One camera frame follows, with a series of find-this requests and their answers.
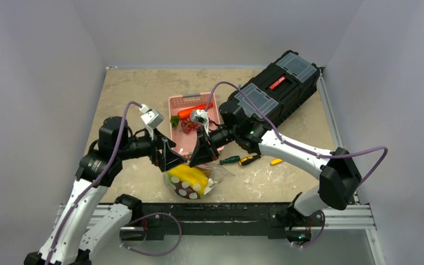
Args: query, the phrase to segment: pink basket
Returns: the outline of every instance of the pink basket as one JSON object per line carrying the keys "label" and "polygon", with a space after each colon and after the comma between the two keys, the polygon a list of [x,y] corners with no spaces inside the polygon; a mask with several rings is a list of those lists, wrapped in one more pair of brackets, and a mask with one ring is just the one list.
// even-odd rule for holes
{"label": "pink basket", "polygon": [[[176,116],[178,112],[183,109],[192,108],[198,105],[207,104],[207,100],[209,99],[210,93],[195,93],[195,94],[187,94],[182,96],[173,96],[168,99],[168,110],[169,116]],[[212,96],[213,107],[207,110],[209,114],[209,119],[213,120],[217,124],[220,124],[220,115],[219,115],[219,107],[217,106],[217,101],[215,101],[215,95]],[[194,147],[196,145],[197,135],[195,131],[190,132],[189,134],[185,134],[179,128],[173,129],[173,127],[169,127],[171,140],[176,143],[176,147],[173,148],[180,155],[186,157],[187,159],[191,158],[193,154]],[[210,124],[210,129],[217,129],[214,124]],[[224,147],[218,148],[219,154],[222,152]]]}

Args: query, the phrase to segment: transparent plastic bag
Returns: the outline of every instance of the transparent plastic bag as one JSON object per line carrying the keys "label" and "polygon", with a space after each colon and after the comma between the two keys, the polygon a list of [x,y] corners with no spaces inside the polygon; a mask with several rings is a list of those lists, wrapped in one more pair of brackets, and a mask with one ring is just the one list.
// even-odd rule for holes
{"label": "transparent plastic bag", "polygon": [[204,164],[190,168],[179,165],[163,174],[167,188],[186,199],[202,199],[233,174],[221,165]]}

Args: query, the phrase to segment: carrot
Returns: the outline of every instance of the carrot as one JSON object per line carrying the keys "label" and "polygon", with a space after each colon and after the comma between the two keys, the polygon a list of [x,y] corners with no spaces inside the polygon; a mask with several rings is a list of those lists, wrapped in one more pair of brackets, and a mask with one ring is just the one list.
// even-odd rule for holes
{"label": "carrot", "polygon": [[[212,102],[210,102],[208,109],[212,108],[214,106],[214,104]],[[205,104],[203,105],[199,105],[196,107],[192,107],[189,109],[183,109],[180,112],[178,112],[178,117],[182,120],[189,118],[189,116],[191,116],[191,113],[193,112],[193,110],[195,109],[205,109]]]}

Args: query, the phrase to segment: toolbox lid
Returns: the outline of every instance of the toolbox lid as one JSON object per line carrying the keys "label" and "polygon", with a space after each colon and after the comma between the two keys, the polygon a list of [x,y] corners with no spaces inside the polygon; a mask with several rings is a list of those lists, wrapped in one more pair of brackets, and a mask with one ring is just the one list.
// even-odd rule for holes
{"label": "toolbox lid", "polygon": [[[247,86],[243,87],[241,91],[250,98],[254,105],[256,105],[264,115],[267,115],[279,104],[275,99],[269,97],[269,95],[260,90],[253,83],[249,83]],[[238,99],[238,105],[243,108],[248,117],[251,117],[253,113],[255,113],[259,118],[262,118],[241,93],[237,93],[235,98]]]}
{"label": "toolbox lid", "polygon": [[293,75],[301,83],[305,82],[314,72],[316,67],[310,64],[302,57],[289,53],[280,59],[276,65],[285,69],[289,74]]}

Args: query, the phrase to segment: beige tabletop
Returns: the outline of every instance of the beige tabletop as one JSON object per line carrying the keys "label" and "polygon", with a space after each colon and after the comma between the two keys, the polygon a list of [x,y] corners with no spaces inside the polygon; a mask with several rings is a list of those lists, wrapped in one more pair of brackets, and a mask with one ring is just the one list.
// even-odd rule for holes
{"label": "beige tabletop", "polygon": [[[90,131],[89,144],[98,138],[98,129],[110,116],[122,116],[126,103],[135,100],[157,109],[165,117],[159,131],[170,137],[168,97],[210,91],[218,81],[245,84],[260,70],[108,70],[97,111]],[[218,104],[224,102],[234,89],[220,86],[216,92]],[[143,128],[137,108],[128,112],[128,124],[133,131]],[[332,137],[319,92],[308,99],[280,127],[284,135],[306,144],[333,149]],[[220,158],[247,156],[235,143],[225,146]],[[252,164],[240,167],[225,165],[234,176],[216,186],[202,202],[288,202],[300,191],[307,191],[318,182],[305,171],[288,163],[271,166],[272,157],[264,156]],[[181,198],[169,190],[160,170],[144,157],[123,162],[123,170],[114,180],[102,202],[113,202],[123,193],[143,202],[198,202]]]}

